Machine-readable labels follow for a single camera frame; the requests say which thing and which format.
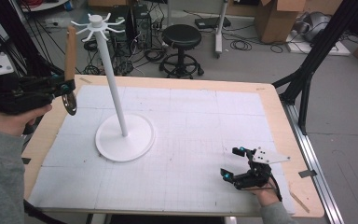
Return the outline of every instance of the brown wooden handle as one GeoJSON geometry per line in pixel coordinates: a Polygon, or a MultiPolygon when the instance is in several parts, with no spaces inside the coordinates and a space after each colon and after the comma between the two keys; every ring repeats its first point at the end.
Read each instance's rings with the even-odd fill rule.
{"type": "Polygon", "coordinates": [[[75,78],[76,67],[76,29],[68,26],[65,52],[65,81],[75,78]]]}

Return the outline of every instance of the box flap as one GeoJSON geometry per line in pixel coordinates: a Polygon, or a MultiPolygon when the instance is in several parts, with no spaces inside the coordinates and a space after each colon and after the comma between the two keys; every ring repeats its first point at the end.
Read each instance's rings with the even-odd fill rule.
{"type": "Polygon", "coordinates": [[[271,0],[260,0],[261,4],[263,4],[263,6],[265,6],[266,4],[268,4],[271,0]]]}
{"type": "Polygon", "coordinates": [[[276,0],[278,11],[303,11],[306,0],[276,0]]]}

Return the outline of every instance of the round white base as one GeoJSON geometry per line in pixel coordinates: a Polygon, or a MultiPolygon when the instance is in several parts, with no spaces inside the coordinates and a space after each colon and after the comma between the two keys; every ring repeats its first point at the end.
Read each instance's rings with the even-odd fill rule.
{"type": "Polygon", "coordinates": [[[123,136],[117,115],[103,122],[95,142],[103,156],[111,161],[132,161],[144,155],[153,145],[155,132],[150,121],[140,115],[124,116],[128,135],[123,136]]]}

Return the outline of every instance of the hand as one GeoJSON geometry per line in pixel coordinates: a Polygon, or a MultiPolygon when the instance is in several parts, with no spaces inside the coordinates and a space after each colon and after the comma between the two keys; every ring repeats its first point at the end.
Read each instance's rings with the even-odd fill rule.
{"type": "Polygon", "coordinates": [[[19,115],[0,113],[0,133],[21,136],[26,124],[33,125],[37,117],[48,113],[51,108],[51,105],[45,105],[19,115]]]}
{"type": "Polygon", "coordinates": [[[261,188],[252,187],[248,188],[248,190],[251,191],[255,196],[257,196],[257,200],[260,202],[260,205],[262,207],[265,207],[273,203],[279,202],[275,188],[275,184],[270,178],[265,186],[261,188]]]}

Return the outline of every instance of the person's left hand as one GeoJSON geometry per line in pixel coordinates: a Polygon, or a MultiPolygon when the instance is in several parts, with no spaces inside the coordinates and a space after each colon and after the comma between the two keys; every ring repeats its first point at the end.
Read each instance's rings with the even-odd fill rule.
{"type": "Polygon", "coordinates": [[[26,124],[33,125],[36,118],[48,113],[51,108],[51,105],[45,105],[19,115],[0,113],[0,133],[21,136],[26,124]]]}

